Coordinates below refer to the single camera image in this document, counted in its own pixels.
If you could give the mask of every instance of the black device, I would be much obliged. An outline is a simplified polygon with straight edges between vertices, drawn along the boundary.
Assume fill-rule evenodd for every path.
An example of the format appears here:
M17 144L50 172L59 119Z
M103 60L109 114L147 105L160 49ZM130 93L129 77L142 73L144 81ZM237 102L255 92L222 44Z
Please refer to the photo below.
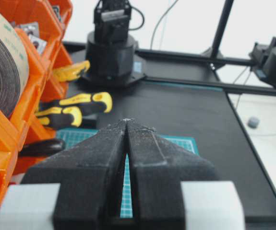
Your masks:
M100 0L94 10L95 31L87 38L85 77L93 84L128 86L144 77L146 62L135 55L138 46L128 34L132 6L128 0Z
M255 43L250 56L257 63L253 67L256 76L276 88L276 37L272 38L270 45Z
M55 230L120 229L113 220L121 221L127 153L133 219L125 229L184 230L180 182L219 180L211 162L124 119L31 167L22 184L61 184L52 217Z

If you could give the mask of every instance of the white floor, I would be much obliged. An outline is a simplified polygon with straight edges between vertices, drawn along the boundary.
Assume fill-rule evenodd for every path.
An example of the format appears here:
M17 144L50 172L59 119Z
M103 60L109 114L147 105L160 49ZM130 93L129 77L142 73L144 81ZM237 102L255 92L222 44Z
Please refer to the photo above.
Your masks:
M241 70L243 67L226 66L218 73L222 81L232 83ZM248 73L249 70L243 74L238 84L244 83ZM260 82L254 74L250 76L247 84L268 87ZM236 105L239 96L231 94L230 98ZM276 187L276 97L244 94L240 98L237 112ZM247 126L248 120L252 116L260 119L257 129Z

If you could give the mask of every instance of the orange storage bin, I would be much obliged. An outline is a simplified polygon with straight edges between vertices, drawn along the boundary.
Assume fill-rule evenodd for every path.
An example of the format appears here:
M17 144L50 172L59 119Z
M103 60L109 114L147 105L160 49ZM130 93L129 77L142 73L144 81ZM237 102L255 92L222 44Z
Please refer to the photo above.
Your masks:
M55 136L54 131L44 129L34 116L40 98L47 94L52 100L58 99L67 91L67 84L51 85L50 82L53 67L72 63L61 43L72 5L67 0L51 2L60 5L64 23L59 22L48 0L0 0L0 13L8 21L17 24L38 22L40 38L48 42L43 55L39 55L25 32L15 29L25 46L30 71L26 88L10 119L0 111L0 204L13 172L25 172L27 167L43 160L20 159L18 152L23 145Z

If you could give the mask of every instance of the cable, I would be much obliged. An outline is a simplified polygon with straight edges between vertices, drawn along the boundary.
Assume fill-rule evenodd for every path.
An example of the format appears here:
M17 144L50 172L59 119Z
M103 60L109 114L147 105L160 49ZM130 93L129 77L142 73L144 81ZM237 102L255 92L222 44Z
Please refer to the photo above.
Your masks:
M157 25L155 26L155 29L153 31L153 35L152 35L152 41L151 41L151 50L153 49L153 43L154 43L154 38L155 38L155 34L156 34L156 31L162 21L162 19L164 19L164 17L170 12L170 10L176 5L176 3L178 2L179 0L175 0L175 2L167 9L167 11L161 16L161 18L159 19L159 21L157 22Z
M251 73L252 73L252 71L249 72L249 75L248 75L248 77L247 77L247 79L245 80L245 82L244 82L243 85L246 85L246 84L247 84L247 82L248 82L248 80L249 80L249 78L250 78L250 76L251 76ZM237 103L236 103L236 106L235 106L235 107L236 107L236 110L238 109L238 104L239 104L240 98L241 98L241 95L239 95L239 97L238 97L238 100L237 100Z
M137 11L141 15L141 17L142 17L142 23L141 23L140 26L138 26L136 28L133 28L133 29L129 29L129 30L130 31L139 30L139 29L141 29L144 26L145 17L144 17L144 14L138 8L135 8L134 6L132 6L132 9L134 9L135 11Z
M250 134L252 137L275 137L276 133L273 134Z
M168 6L170 6L172 2L173 0L168 0ZM160 38L159 50L161 50L163 40L165 38L167 21L168 21L168 15L164 18L164 21L163 21L163 28L162 28L161 38Z
M244 72L248 69L248 66L238 75L238 77L233 81L233 84L235 84L239 78L244 74Z

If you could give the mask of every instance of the white wall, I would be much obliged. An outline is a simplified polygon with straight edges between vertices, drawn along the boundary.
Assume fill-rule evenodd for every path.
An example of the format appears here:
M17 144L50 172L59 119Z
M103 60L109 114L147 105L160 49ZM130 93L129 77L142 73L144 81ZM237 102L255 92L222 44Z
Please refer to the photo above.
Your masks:
M93 10L98 0L72 0L74 13L65 41L86 42L94 29ZM131 0L146 17L145 26L131 34L141 48L149 48L153 29L163 12L174 0ZM201 53L212 44L224 0L179 0L166 19L161 49ZM131 27L141 18L135 11ZM154 48L159 49L164 21ZM276 0L235 0L224 35L221 51L225 56L246 58L254 42L269 43L276 36Z

